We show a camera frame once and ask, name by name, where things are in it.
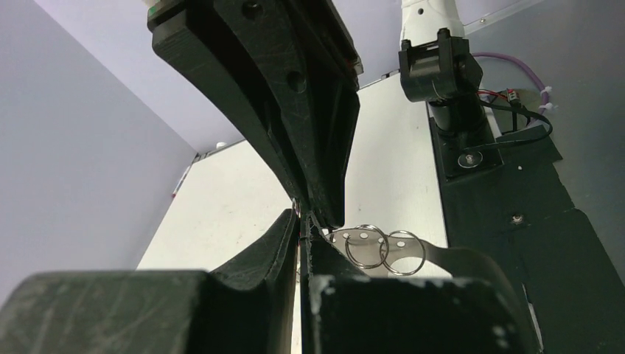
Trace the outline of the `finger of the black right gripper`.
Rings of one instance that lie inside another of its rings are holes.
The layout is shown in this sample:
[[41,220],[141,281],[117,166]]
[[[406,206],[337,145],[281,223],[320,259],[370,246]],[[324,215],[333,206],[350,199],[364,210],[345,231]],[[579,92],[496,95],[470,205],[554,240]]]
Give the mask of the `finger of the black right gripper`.
[[157,1],[151,7],[155,54],[226,116],[274,172],[287,194],[310,205],[279,105],[213,1]]
[[214,7],[276,100],[307,206],[322,226],[342,226],[362,66],[335,5],[216,1]]

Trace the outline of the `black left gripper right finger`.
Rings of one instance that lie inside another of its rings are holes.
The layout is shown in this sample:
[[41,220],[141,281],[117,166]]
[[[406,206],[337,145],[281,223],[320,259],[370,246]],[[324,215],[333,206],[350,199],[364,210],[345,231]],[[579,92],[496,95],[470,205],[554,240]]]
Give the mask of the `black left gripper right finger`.
[[301,334],[304,353],[521,353],[520,306],[489,257],[423,240],[418,253],[449,277],[365,273],[301,222]]

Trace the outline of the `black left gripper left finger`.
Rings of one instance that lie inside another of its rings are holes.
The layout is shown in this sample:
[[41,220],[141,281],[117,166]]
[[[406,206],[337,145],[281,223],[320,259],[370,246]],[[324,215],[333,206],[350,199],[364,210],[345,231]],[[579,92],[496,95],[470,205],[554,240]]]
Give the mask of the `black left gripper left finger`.
[[1,309],[3,353],[288,353],[299,218],[219,268],[47,272]]

